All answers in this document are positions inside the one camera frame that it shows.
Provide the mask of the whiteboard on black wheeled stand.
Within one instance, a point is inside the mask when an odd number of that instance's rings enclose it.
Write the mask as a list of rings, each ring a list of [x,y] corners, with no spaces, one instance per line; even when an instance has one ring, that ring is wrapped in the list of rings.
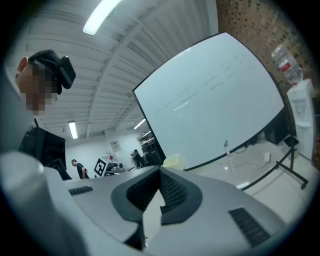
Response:
[[[166,158],[180,155],[184,171],[233,184],[257,184],[273,170],[293,172],[295,147],[257,146],[257,138],[285,107],[279,87],[262,62],[223,32],[178,53],[133,95]],[[270,152],[270,162],[264,154]]]

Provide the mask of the cream box with red button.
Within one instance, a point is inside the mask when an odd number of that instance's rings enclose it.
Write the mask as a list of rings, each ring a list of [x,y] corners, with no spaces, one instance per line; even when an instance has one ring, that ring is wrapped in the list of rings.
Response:
[[[179,154],[167,157],[163,162],[163,167],[172,168],[179,171],[183,171],[185,168],[184,161]]]

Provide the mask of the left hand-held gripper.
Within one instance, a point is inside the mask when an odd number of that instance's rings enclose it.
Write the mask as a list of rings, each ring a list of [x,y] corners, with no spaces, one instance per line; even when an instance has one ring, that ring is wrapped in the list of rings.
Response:
[[[130,172],[134,167],[126,167],[122,163],[116,162],[107,157],[100,157],[94,167],[94,177],[103,178],[106,176],[119,175],[125,172]]]

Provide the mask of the clear water bottle red label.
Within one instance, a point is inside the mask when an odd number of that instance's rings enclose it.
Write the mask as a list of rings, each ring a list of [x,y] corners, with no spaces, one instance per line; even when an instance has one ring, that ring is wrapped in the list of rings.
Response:
[[[291,85],[303,81],[303,71],[293,54],[284,44],[279,44],[271,53],[272,60]]]

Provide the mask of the metal storage shelf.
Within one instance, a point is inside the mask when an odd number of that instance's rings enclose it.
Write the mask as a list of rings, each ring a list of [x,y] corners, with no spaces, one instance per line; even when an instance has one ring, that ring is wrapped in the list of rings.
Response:
[[[153,144],[156,139],[154,137],[154,134],[151,131],[143,132],[138,138],[137,141],[140,144],[140,147],[143,151],[143,153],[148,152],[148,147]]]

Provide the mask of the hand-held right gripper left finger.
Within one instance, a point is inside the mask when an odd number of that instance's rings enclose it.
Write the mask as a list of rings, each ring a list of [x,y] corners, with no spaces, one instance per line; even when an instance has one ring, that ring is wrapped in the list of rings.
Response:
[[[65,182],[82,212],[110,238],[148,250],[160,231],[158,168]]]

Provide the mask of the black office chair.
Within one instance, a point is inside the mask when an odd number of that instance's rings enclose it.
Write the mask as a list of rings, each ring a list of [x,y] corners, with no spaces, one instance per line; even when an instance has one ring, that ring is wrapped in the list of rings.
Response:
[[[145,157],[153,166],[161,166],[164,163],[164,158],[157,151],[148,152]]]

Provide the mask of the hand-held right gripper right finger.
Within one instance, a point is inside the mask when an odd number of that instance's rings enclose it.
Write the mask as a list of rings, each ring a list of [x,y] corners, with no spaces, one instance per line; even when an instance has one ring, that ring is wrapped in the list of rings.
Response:
[[[148,250],[251,250],[285,226],[271,209],[235,186],[185,171],[168,169],[202,194],[185,221],[162,225]]]

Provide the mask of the black cabinet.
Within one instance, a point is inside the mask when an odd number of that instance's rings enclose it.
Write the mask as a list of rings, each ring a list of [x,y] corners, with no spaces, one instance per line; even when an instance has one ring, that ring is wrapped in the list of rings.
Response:
[[[263,132],[265,139],[274,145],[278,145],[283,139],[288,136],[289,130],[284,109],[282,109],[277,114],[277,116],[265,127]]]

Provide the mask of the white water dispenser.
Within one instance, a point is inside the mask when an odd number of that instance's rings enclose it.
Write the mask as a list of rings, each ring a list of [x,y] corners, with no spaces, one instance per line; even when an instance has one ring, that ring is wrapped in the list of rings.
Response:
[[[316,140],[316,120],[312,102],[313,88],[312,81],[304,79],[287,92],[295,123],[298,153],[308,160],[312,159]]]

